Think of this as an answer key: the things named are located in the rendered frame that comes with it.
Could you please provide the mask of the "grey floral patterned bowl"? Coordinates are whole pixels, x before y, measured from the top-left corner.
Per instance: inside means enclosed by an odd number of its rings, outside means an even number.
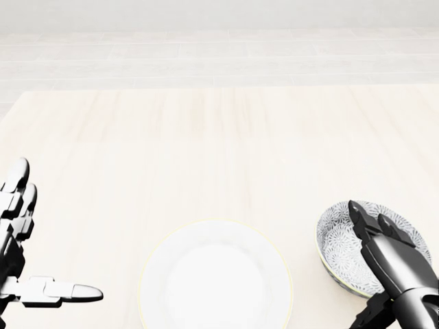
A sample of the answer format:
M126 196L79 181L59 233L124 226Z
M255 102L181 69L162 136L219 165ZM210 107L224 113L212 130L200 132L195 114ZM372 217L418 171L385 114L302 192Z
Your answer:
M423 257L432 264L430 250L420 232L402 215L387 206L358 200L357 203L375 219L383 214L407 233ZM315 227L315 241L320 260L328 274L343 289L364 298L383 292L361 254L361 240L357 238L349 216L348 201L327 208Z

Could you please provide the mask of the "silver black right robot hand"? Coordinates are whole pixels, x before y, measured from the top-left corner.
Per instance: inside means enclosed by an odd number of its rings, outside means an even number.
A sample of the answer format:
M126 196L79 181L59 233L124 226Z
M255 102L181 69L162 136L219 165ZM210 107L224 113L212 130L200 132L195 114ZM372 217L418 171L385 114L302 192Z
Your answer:
M348 209L354 232L361 239L361 254L384 288L367 301L349 329L387 329L397 321L392 310L397 297L417 288L437 288L439 292L439 278L407 233L389 217L380 214L375 219L353 200Z

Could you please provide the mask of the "white plate with pale rim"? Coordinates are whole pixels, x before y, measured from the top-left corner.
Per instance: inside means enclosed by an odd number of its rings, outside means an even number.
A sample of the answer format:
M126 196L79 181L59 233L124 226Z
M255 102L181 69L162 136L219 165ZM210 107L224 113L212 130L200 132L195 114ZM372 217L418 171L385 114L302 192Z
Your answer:
M231 220L169 233L147 257L138 287L143 329L287 329L293 304L278 248Z

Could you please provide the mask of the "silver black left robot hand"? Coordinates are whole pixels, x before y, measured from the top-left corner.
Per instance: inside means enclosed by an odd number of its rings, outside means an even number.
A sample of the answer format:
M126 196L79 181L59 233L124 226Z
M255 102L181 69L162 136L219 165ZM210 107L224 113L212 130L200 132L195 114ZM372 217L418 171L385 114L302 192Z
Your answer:
M50 276L19 281L25 266L23 242L34 229L32 218L38 191L29 180L29 162L19 158L0 184L0 313L11 302L28 308L59 308L62 303L97 302L104 298L98 288L57 282Z

